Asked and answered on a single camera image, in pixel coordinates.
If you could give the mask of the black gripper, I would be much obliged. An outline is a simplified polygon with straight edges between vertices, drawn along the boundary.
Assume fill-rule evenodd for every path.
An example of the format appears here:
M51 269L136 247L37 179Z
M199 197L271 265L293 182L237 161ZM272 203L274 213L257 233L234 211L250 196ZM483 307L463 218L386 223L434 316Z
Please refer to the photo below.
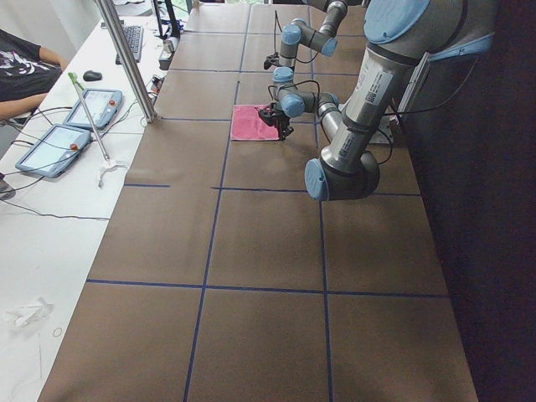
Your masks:
M259 118L267 125L273 126L278 133L290 132L290 118L274 105L256 107Z
M270 67L279 67L279 54L275 52L274 54L269 54L265 57L265 61L263 63L263 68L265 70L268 70Z

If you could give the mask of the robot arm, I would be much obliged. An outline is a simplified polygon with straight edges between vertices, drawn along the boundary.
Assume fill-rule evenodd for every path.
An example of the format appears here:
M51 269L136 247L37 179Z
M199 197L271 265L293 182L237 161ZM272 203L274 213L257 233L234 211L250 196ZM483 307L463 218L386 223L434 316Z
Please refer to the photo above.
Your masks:
M275 16L275 27L281 31L281 44L279 49L275 49L273 54L265 57L263 63L264 70L270 67L288 67L295 69L296 62L301 64L311 63L318 54L331 57L338 45L336 36L342 21L348 15L350 7L363 6L365 1L346 0L322 0L303 1L307 6L311 6L325 13L322 25L319 29L312 28L308 22L300 18L294 18L289 24L281 27L279 19ZM300 46L307 47L316 52L308 61L297 58Z
M363 62L356 87L343 105L330 93L299 90L294 81L299 47L332 55L338 28L348 13L345 1L309 4L326 14L322 26L314 29L296 18L282 29L279 51L265 61L265 66L275 68L269 87L272 102L257 113L280 138L291 134L292 118L316 114L330 143L320 157L307 162L307 192L318 201L365 198L380 178L379 165L366 147L389 102L405 90L425 54L444 59L488 51L498 3L369 1Z

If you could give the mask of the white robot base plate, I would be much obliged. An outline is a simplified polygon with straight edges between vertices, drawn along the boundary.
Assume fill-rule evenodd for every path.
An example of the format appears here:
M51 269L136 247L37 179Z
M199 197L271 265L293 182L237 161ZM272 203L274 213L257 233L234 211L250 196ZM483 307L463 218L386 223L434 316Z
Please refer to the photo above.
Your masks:
M373 145L394 144L394 129L397 127L395 116L383 116L378 130L372 135L369 143Z

